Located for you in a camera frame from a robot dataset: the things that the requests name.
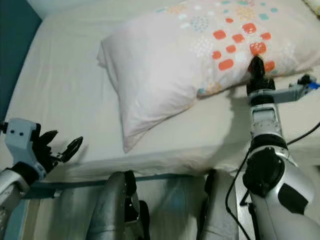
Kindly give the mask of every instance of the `pillow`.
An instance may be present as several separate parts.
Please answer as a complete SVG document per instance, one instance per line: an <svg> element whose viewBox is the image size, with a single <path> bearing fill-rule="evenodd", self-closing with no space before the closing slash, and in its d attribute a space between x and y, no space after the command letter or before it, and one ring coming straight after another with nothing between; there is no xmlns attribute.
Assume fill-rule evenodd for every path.
<svg viewBox="0 0 320 240"><path fill-rule="evenodd" d="M125 23L98 55L119 96L124 151L197 96L242 83L255 55L271 76L320 65L318 27L278 0L187 0Z"/></svg>
<svg viewBox="0 0 320 240"><path fill-rule="evenodd" d="M304 0L306 4L315 12L315 14L320 16L320 0Z"/></svg>

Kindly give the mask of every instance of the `white bed sheet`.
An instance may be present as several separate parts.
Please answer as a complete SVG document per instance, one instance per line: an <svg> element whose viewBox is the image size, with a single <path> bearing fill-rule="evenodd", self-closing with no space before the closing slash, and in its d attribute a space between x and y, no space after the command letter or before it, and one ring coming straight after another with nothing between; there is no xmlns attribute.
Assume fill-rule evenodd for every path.
<svg viewBox="0 0 320 240"><path fill-rule="evenodd" d="M177 2L103 0L43 21L24 62L6 119L41 123L42 133L58 129L51 144L54 151L61 151L75 137L84 137L78 154L52 171L46 181L95 181L129 169L137 176L150 176L198 174L212 167L234 170L238 166L250 140L244 86L200 100L151 129L128 154L123 151L118 97L106 70L96 61L100 40L127 19ZM306 11L306 17L311 14L301 0L290 0L290 4ZM320 67L311 72L320 79ZM286 88L299 76L277 79L276 86ZM320 93L314 92L299 102L279 107L287 140L320 120L319 106ZM319 164L320 131L290 146L290 150L299 164ZM0 162L1 169L12 165L3 134Z"/></svg>

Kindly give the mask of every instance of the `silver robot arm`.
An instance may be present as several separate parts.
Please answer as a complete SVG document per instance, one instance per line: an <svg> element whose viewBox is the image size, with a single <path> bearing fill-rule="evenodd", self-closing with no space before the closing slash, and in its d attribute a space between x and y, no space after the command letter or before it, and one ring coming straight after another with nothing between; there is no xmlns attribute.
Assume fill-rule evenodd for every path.
<svg viewBox="0 0 320 240"><path fill-rule="evenodd" d="M320 87L304 75L288 90L276 90L265 77L261 58L251 62L252 79L247 84L251 105L251 146L243 183L250 193L256 222L255 237L263 240L316 240L320 226L304 215L315 190L292 159L282 134L278 103L297 101Z"/></svg>
<svg viewBox="0 0 320 240"><path fill-rule="evenodd" d="M57 166L67 162L80 148L83 137L72 141L63 153L52 153L48 144L57 135L49 131L40 136L41 125L20 118L0 124L5 144L13 156L13 167L0 172L0 240L20 199L37 180L43 180Z"/></svg>

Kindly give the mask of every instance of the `blue wall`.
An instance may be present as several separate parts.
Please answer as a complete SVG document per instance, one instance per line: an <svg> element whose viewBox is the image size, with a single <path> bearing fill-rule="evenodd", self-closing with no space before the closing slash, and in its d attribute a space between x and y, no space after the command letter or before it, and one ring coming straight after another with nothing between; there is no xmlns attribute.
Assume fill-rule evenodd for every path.
<svg viewBox="0 0 320 240"><path fill-rule="evenodd" d="M40 23L27 0L0 0L0 121Z"/></svg>

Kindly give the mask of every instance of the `mattress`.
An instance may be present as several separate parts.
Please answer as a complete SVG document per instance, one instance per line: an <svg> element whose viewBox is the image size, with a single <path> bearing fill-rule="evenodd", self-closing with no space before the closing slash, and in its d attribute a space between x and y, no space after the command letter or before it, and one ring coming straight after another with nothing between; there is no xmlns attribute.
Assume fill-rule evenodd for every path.
<svg viewBox="0 0 320 240"><path fill-rule="evenodd" d="M286 1L305 11L306 18L313 17L301 0ZM245 86L199 100L189 110L152 128L129 153L123 151L118 97L106 70L96 60L100 40L134 16L178 2L103 0L50 15L43 21L27 54L6 119L40 123L42 133L57 129L59 133L51 143L55 152L62 151L72 139L84 137L74 158L55 168L46 181L96 181L125 170L133 170L137 176L196 175L210 168L233 171L238 167L251 137ZM320 67L308 72L320 79ZM279 77L276 87L287 88L302 75ZM320 92L315 91L298 102L279 106L286 140L320 120L319 105ZM298 164L318 165L319 146L317 131L289 148ZM1 169L13 163L3 134L0 159Z"/></svg>

